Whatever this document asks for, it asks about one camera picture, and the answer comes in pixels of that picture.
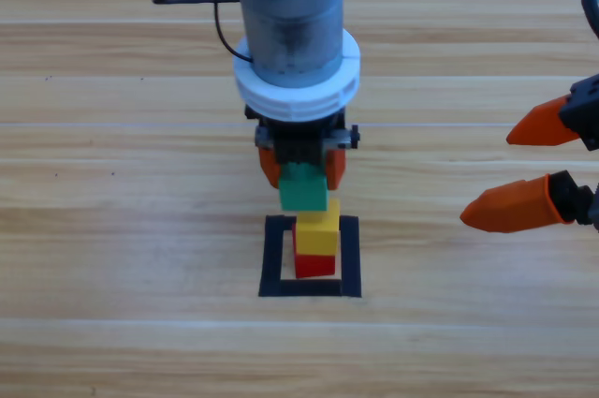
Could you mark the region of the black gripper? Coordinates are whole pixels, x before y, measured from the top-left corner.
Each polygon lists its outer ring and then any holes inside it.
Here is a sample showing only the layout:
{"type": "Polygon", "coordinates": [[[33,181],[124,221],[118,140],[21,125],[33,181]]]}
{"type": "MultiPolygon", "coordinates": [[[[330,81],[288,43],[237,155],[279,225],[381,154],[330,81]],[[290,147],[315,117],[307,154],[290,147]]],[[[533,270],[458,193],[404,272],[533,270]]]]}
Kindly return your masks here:
{"type": "Polygon", "coordinates": [[[345,150],[357,149],[357,125],[345,125],[345,108],[324,118],[306,122],[286,122],[259,114],[245,106],[245,117],[257,120],[255,145],[259,164],[270,185],[279,188],[281,167],[307,164],[325,168],[328,190],[337,190],[345,167],[345,150]]]}
{"type": "MultiPolygon", "coordinates": [[[[581,140],[598,149],[598,76],[574,83],[570,92],[534,107],[506,137],[512,145],[558,146],[581,140]]],[[[514,233],[577,223],[599,230],[599,186],[579,186],[566,170],[484,191],[461,213],[465,225],[514,233]]]]}

